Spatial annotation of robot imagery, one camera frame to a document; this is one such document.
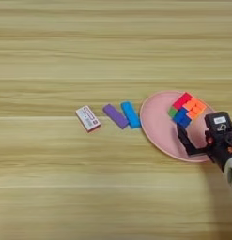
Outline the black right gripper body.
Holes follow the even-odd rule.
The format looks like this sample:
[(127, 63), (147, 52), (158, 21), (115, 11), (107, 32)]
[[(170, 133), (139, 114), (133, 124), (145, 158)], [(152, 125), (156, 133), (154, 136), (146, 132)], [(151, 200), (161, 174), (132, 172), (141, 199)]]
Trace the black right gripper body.
[(232, 158), (232, 126), (221, 124), (205, 131), (208, 156), (222, 172), (226, 162)]

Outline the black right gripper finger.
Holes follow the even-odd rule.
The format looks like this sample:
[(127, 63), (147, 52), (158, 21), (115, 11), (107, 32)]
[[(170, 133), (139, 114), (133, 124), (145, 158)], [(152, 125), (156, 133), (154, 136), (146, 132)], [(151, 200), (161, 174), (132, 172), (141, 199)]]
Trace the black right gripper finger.
[(184, 146), (189, 157), (205, 156), (208, 153), (208, 144), (203, 147), (196, 147), (190, 140), (187, 130), (180, 124), (177, 124), (178, 138)]

